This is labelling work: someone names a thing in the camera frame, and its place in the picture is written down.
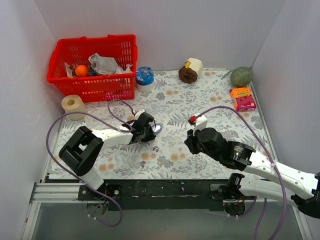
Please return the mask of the lavender earbud charging case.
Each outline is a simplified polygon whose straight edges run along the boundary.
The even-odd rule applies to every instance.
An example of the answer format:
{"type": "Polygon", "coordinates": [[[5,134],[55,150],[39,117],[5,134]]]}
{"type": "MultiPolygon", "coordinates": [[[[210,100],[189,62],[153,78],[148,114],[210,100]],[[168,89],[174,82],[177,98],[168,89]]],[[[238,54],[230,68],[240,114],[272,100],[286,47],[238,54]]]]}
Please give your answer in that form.
{"type": "Polygon", "coordinates": [[[163,127],[159,123],[156,123],[152,126],[152,131],[155,135],[158,135],[162,130],[163,130],[163,127]]]}

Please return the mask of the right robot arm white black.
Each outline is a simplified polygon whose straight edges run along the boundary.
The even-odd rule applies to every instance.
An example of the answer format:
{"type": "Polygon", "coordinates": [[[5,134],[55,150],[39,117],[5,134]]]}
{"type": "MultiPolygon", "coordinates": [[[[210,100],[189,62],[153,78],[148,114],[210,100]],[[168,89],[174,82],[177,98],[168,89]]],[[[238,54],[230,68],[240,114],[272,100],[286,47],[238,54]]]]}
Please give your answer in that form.
{"type": "Polygon", "coordinates": [[[282,201],[296,207],[305,215],[320,217],[320,176],[294,169],[280,162],[272,163],[251,146],[227,141],[214,128],[188,130],[184,141],[193,154],[203,153],[228,169],[259,176],[248,178],[232,174],[226,186],[232,199],[240,196],[259,196],[282,201]]]}

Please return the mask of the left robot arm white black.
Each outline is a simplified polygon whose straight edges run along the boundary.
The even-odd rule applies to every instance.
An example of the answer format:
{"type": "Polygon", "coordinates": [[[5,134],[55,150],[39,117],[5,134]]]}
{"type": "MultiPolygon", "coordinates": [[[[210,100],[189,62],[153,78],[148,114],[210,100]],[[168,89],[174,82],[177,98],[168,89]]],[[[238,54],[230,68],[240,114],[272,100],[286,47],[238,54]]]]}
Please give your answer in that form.
{"type": "Polygon", "coordinates": [[[90,186],[89,194],[95,200],[106,196],[104,179],[94,164],[101,150],[115,146],[147,143],[156,135],[153,131],[155,118],[146,112],[139,113],[133,121],[122,124],[116,129],[90,130],[79,127],[59,151],[59,158],[90,186]]]}

